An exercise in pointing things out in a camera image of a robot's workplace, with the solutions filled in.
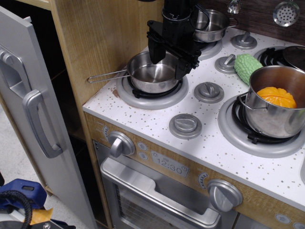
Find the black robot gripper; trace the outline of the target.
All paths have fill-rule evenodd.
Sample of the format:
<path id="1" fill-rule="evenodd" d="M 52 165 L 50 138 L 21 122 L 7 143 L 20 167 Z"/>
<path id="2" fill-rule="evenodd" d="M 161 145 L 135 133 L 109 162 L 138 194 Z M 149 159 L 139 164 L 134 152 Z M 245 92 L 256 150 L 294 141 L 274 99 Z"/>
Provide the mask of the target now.
<path id="1" fill-rule="evenodd" d="M 147 25 L 150 59 L 157 64 L 166 56 L 166 52 L 178 58 L 175 67 L 175 79 L 181 80 L 199 65 L 200 49 L 193 40 L 195 17 L 174 19 L 163 16 L 163 21 L 149 20 Z"/>

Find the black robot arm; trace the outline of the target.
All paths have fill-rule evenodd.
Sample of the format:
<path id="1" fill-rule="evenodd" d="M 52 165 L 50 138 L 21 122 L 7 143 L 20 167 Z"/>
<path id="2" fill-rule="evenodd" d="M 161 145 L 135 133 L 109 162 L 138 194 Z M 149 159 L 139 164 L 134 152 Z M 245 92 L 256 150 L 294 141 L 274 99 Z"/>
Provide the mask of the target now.
<path id="1" fill-rule="evenodd" d="M 163 21 L 148 21 L 148 48 L 152 63 L 163 60 L 166 53 L 178 61 L 175 79 L 181 80 L 198 66 L 201 50 L 193 39 L 198 17 L 197 0 L 166 0 L 162 8 Z"/>

